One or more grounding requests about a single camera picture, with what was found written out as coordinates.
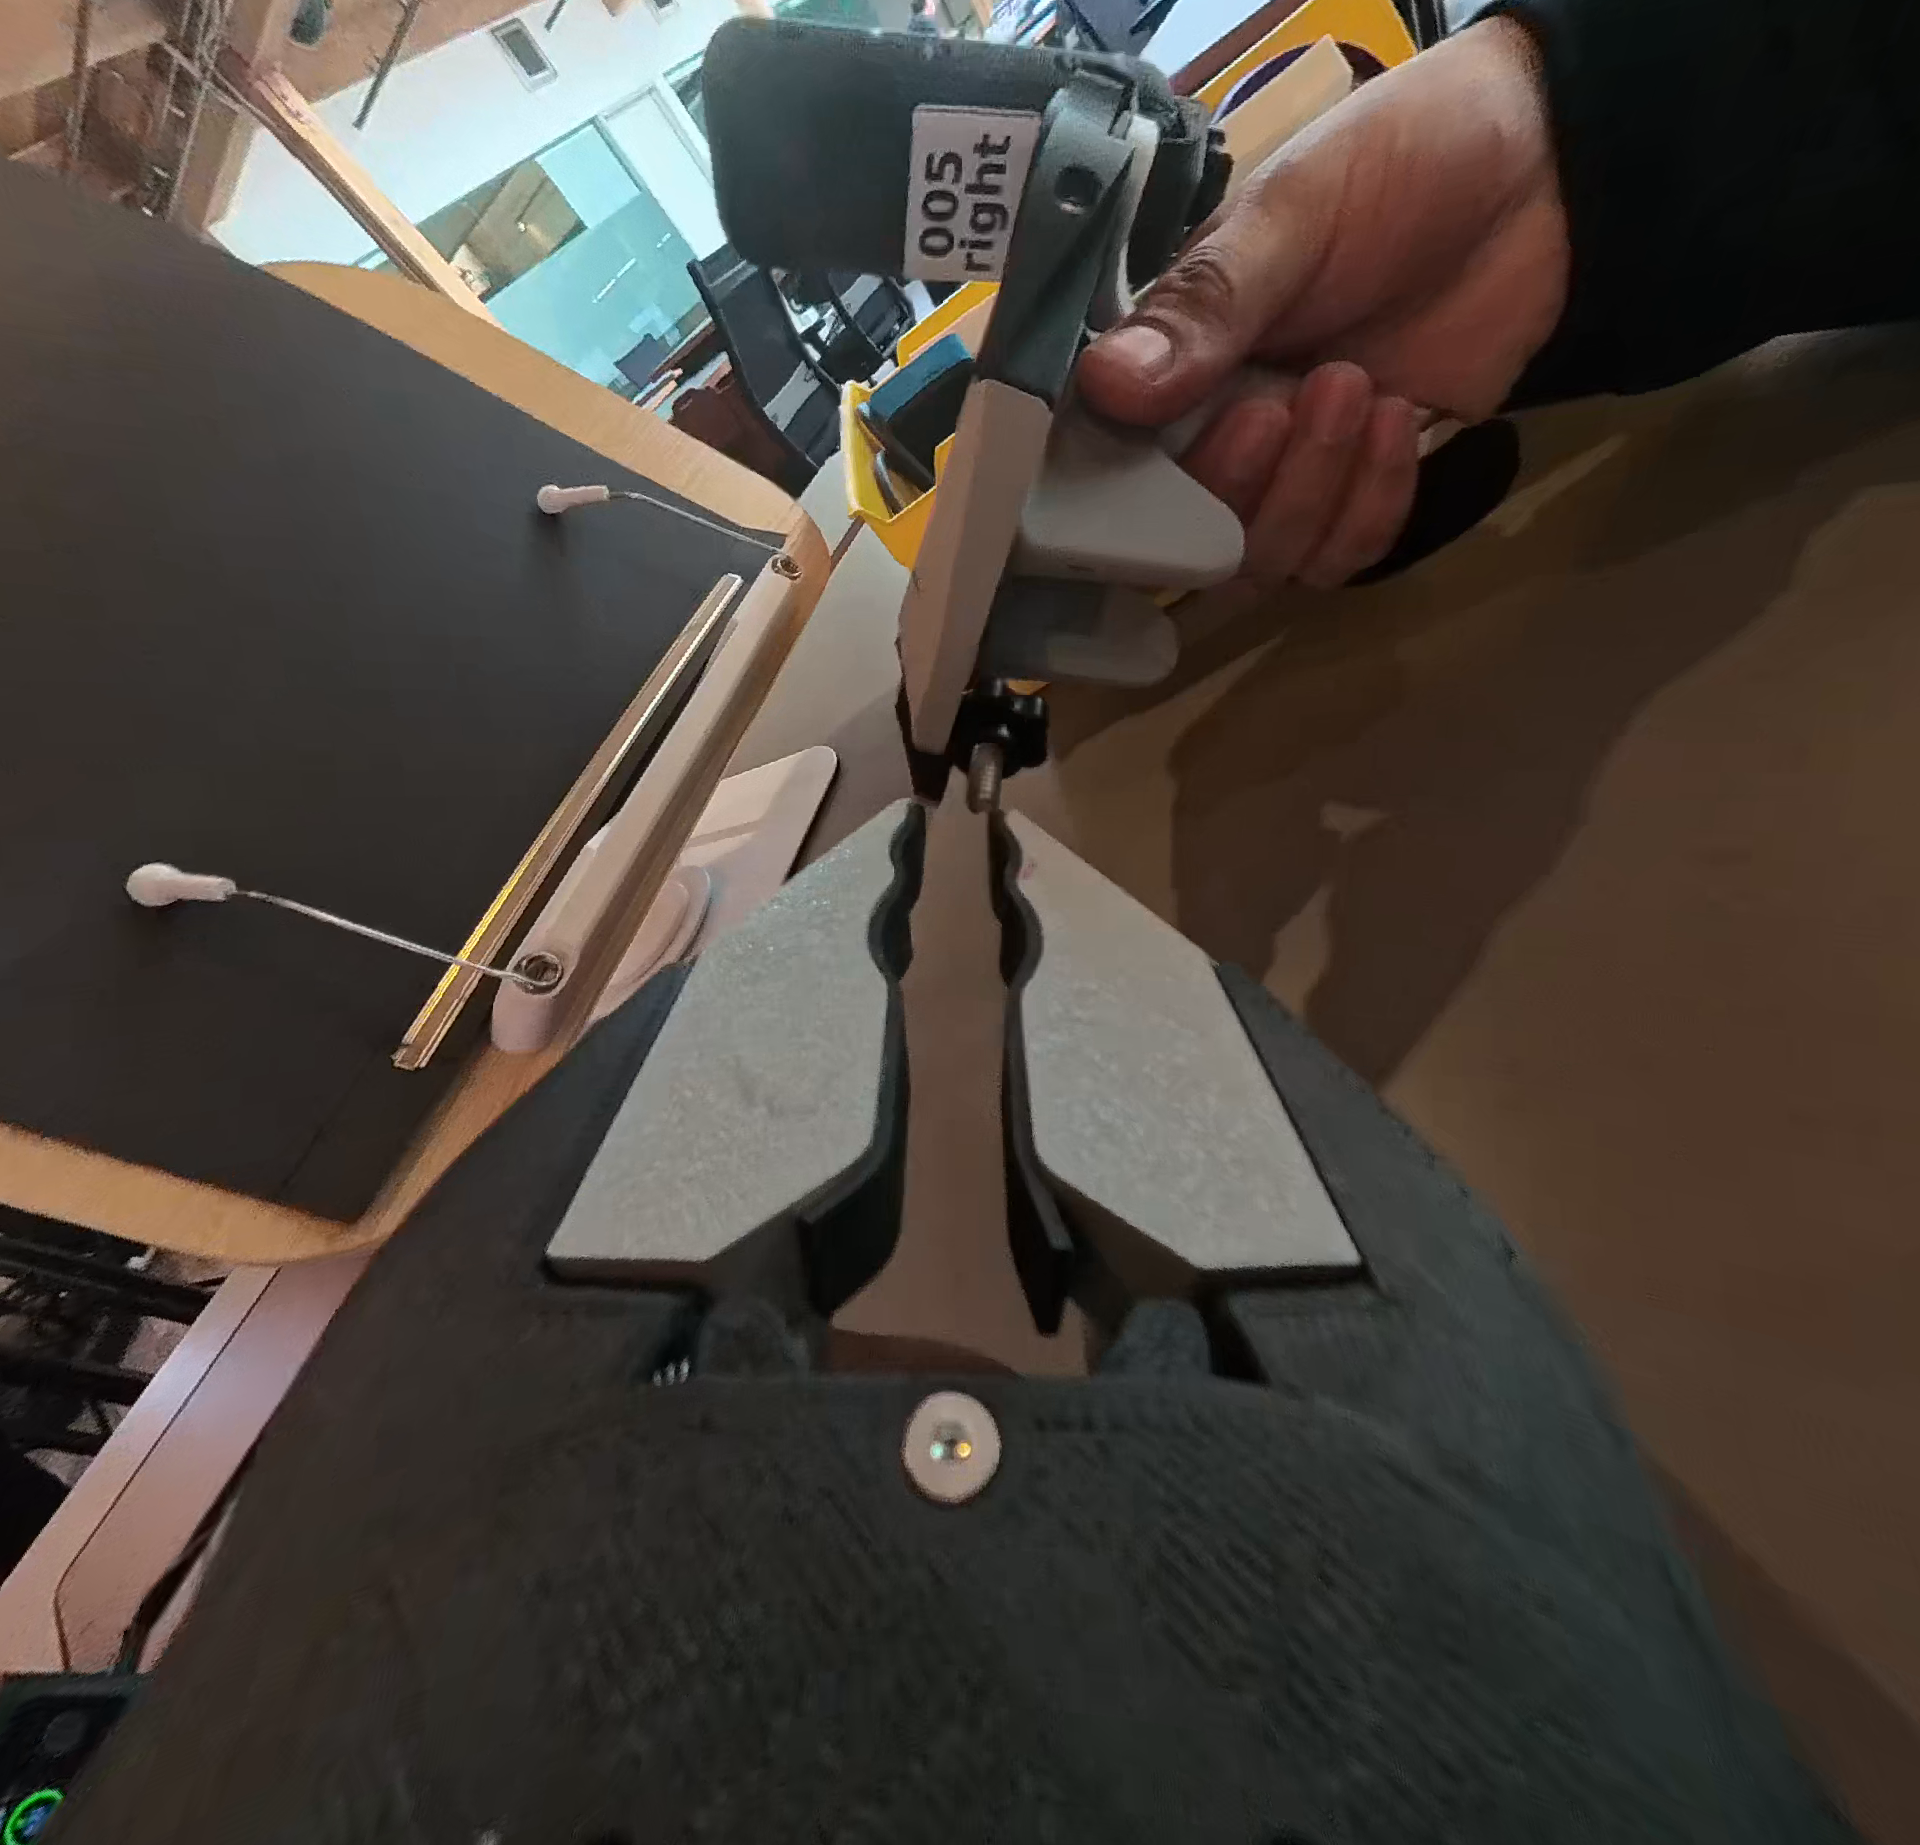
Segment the person's left hand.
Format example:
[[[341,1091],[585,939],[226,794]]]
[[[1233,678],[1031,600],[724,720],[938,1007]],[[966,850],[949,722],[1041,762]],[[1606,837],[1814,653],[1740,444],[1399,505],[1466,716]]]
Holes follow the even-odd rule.
[[[1018,1371],[983,1351],[936,1337],[832,1329],[826,1366],[848,1375],[890,1378],[1016,1378]]]

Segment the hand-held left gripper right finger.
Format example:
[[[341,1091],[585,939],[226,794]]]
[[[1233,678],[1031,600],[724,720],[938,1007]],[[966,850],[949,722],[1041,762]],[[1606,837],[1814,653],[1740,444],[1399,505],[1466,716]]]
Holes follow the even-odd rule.
[[[994,813],[1006,1230],[1035,1325],[1355,1280],[1356,1241],[1213,959]]]

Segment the black star knob bolt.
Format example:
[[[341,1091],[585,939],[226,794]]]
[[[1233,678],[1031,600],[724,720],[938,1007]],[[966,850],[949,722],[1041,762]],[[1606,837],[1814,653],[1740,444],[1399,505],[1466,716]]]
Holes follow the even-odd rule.
[[[1041,690],[985,680],[966,692],[954,723],[952,759],[966,783],[966,807],[991,816],[1006,783],[1046,762],[1049,704]]]

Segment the blue foam block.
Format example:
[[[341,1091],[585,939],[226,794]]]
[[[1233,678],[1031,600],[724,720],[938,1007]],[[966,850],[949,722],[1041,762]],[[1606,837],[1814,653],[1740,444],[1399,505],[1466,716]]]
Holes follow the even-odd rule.
[[[903,465],[933,470],[974,385],[974,350],[954,332],[928,342],[866,401],[863,422]]]

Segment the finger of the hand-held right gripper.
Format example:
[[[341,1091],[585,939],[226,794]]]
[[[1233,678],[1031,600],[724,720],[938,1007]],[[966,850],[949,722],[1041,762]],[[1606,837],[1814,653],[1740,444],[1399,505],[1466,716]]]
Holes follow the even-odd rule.
[[[898,717],[914,794],[938,803],[958,709],[1004,678],[979,671],[1021,511],[1043,461],[1053,413],[1041,395],[978,377],[966,392],[931,523],[900,606]]]

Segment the purple tape roll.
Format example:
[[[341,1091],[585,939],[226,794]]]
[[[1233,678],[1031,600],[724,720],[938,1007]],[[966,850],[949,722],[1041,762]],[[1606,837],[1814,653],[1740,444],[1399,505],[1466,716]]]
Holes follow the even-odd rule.
[[[1213,111],[1235,144],[1252,144],[1255,132],[1294,132],[1344,102],[1356,88],[1356,59],[1367,50],[1335,35],[1289,47],[1261,59]]]

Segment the person's right hand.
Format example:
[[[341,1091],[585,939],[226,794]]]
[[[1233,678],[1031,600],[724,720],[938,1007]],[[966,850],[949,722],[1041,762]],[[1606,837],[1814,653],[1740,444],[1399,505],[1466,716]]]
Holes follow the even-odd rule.
[[[1513,14],[1294,135],[1081,356],[1084,404],[1194,418],[1187,470],[1264,585],[1333,587],[1401,535],[1431,424],[1491,418],[1566,304],[1544,55]]]

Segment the black office chair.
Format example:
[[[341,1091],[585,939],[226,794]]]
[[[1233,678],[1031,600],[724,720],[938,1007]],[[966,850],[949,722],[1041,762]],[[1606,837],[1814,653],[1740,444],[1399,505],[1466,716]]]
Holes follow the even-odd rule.
[[[689,260],[749,420],[785,469],[818,470],[841,446],[841,385],[803,341],[767,270],[724,248]]]

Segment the black display board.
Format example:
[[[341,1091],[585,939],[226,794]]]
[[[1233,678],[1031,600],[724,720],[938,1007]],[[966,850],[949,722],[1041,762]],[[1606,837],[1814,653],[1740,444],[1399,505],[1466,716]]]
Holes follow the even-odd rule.
[[[346,1255],[555,1064],[493,988],[149,860],[506,964],[644,690],[766,564],[640,505],[818,527],[439,304],[450,368],[4,162],[4,1211],[226,1262]]]

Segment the yellow plastic bin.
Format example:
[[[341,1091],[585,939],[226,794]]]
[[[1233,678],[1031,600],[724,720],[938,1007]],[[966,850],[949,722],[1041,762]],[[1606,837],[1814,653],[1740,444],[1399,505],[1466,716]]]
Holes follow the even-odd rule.
[[[1356,88],[1406,63],[1416,54],[1416,43],[1393,0],[1308,0],[1244,55],[1204,81],[1195,91],[1198,102],[1213,114],[1229,88],[1261,59],[1277,57],[1289,47],[1312,44],[1322,35],[1335,35],[1367,50],[1366,59],[1355,57]],[[1224,125],[1213,123],[1213,131],[1222,135],[1222,147],[1230,158],[1230,185],[1238,188],[1271,152],[1300,129],[1285,135],[1255,132],[1252,144],[1230,140]],[[884,366],[874,380],[846,380],[841,390],[841,465],[848,516],[866,524],[904,567],[915,566],[928,529],[933,485],[920,484],[907,463],[903,465],[876,444],[863,422],[863,406],[890,374],[948,332],[958,334],[975,350],[991,324],[994,297],[996,285],[992,283],[963,285],[925,321],[907,329],[898,357]]]

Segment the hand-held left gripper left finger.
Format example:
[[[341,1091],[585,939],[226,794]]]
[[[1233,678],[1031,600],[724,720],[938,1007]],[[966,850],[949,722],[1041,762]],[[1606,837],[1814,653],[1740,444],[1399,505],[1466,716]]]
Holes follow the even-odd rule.
[[[689,970],[544,1248],[564,1280],[838,1309],[900,1235],[920,803]]]

